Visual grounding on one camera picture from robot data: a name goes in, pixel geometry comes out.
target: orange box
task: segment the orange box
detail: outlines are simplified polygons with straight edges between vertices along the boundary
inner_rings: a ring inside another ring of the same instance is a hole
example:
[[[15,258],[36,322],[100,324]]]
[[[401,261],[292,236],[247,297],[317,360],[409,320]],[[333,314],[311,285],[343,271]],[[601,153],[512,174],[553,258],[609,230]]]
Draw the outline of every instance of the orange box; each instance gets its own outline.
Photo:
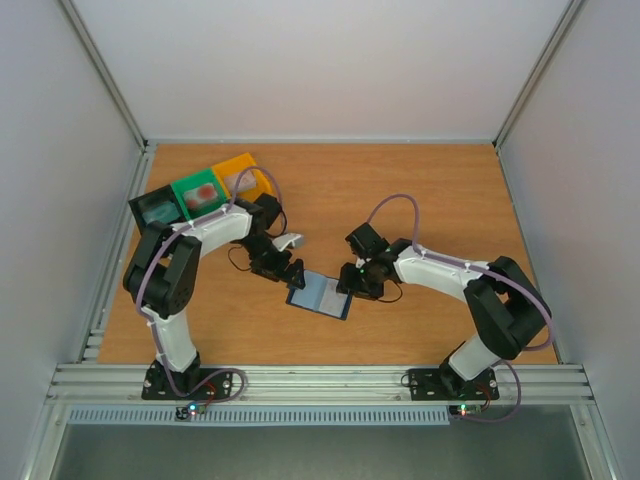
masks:
[[[227,196],[231,197],[231,190],[235,185],[237,175],[247,167],[255,166],[256,161],[251,154],[243,153],[237,157],[225,160],[211,167],[213,173],[218,177],[218,181],[224,189]],[[275,195],[271,182],[260,170],[249,170],[243,177],[243,184],[238,189],[238,196],[249,202],[254,202],[261,194],[268,193]]]

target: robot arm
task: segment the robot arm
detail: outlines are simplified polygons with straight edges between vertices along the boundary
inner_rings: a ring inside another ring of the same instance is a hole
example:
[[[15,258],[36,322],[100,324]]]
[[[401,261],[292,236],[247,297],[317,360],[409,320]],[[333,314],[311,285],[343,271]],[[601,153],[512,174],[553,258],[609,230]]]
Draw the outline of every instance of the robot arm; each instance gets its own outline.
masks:
[[[169,247],[168,264],[155,267],[143,293],[142,308],[153,319],[152,331],[159,345],[156,360],[161,363],[161,356],[165,355],[183,391],[193,387],[197,380],[194,371],[199,368],[199,355],[189,335],[186,306],[193,294],[200,258],[227,243],[238,243],[248,251],[253,273],[272,281],[285,281],[296,288],[305,286],[303,262],[301,259],[290,262],[292,254],[288,250],[302,244],[302,235],[271,238],[267,234],[282,210],[274,197],[263,194],[255,203],[238,199],[225,208],[204,221],[190,223],[191,228]],[[144,230],[124,276],[124,288],[134,302],[160,246],[184,226],[184,223],[169,226],[152,222]]]
[[[545,326],[541,313],[524,295],[483,273],[490,270],[513,280],[549,311],[510,258],[469,262],[423,247],[417,253],[410,240],[389,244],[368,223],[346,240],[359,260],[342,267],[338,291],[376,300],[384,294],[384,282],[391,280],[423,285],[467,303],[478,333],[455,349],[439,369],[442,386],[452,398],[498,360],[516,358]],[[503,302],[500,295],[505,293]]]

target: metal floor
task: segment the metal floor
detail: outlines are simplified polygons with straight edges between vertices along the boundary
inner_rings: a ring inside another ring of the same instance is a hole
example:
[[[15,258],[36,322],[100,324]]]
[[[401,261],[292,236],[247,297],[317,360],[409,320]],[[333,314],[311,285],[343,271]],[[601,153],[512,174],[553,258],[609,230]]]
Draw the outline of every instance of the metal floor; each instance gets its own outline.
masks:
[[[495,425],[196,427],[68,425],[54,479],[590,478],[569,407]]]

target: white object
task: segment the white object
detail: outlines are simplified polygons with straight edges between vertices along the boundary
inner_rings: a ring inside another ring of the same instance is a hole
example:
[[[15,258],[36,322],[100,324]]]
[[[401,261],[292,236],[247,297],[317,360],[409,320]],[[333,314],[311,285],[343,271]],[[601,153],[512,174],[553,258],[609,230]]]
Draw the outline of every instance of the white object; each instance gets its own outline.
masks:
[[[464,261],[438,253],[441,257]],[[486,268],[487,262],[468,262]],[[450,295],[466,302],[464,289],[467,284],[482,276],[481,273],[451,266],[437,260],[425,259],[414,252],[412,247],[404,249],[393,264],[398,277],[404,283],[415,283]]]
[[[172,227],[178,230],[184,225],[185,223],[176,223]],[[200,250],[200,258],[202,258],[222,245],[246,237],[250,228],[251,215],[244,208],[233,205],[226,213],[221,211],[219,216],[185,232],[184,235],[195,237],[202,242]],[[167,319],[160,318],[157,313],[146,307],[145,311],[154,318],[158,337],[171,370],[183,372],[197,354],[189,335],[186,308]],[[156,358],[162,363],[158,352],[156,352]]]
[[[174,372],[184,372],[198,354],[189,335],[187,309],[183,309],[176,315],[170,315],[166,319],[161,318],[148,307],[143,307],[143,310],[155,321],[158,340],[167,357],[169,368]],[[156,359],[163,363],[158,352],[156,352]]]
[[[184,222],[174,223],[172,227],[174,230],[178,230],[185,224]],[[226,243],[246,237],[250,229],[251,215],[244,208],[232,205],[226,213],[222,213],[220,210],[218,217],[198,225],[184,235],[196,237],[202,242],[200,250],[200,258],[202,258]]]
[[[451,355],[449,365],[460,377],[469,381],[498,360],[500,357],[489,350],[476,334]]]
[[[274,238],[271,243],[273,243],[273,246],[280,252],[287,248],[300,248],[304,245],[304,235],[300,233],[285,233],[284,235]]]
[[[227,187],[229,192],[233,193],[236,182],[238,181],[238,175],[241,172],[234,173],[232,175],[228,175],[222,179],[224,185]],[[238,193],[244,193],[247,190],[251,190],[252,188],[256,188],[258,183],[256,182],[256,177],[253,175],[251,170],[244,172],[242,177],[240,178],[240,184],[238,185]]]
[[[460,258],[443,255],[421,247],[424,253],[433,253],[440,257],[455,260],[464,267],[449,265],[443,261],[425,258],[416,253],[412,247],[404,249],[393,264],[398,277],[404,283],[414,283],[445,293],[466,303],[464,289],[471,280],[482,276],[482,273],[469,270],[470,265],[487,268],[487,262],[470,262]],[[483,370],[500,359],[491,352],[476,334],[467,340],[449,358],[449,365],[465,380],[473,380]]]

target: green box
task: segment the green box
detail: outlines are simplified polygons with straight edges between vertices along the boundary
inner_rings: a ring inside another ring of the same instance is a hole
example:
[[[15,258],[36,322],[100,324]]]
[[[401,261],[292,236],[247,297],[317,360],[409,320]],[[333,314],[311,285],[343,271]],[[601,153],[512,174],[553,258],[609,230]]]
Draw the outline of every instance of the green box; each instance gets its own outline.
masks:
[[[210,168],[173,182],[171,188],[188,220],[211,213],[228,200]]]

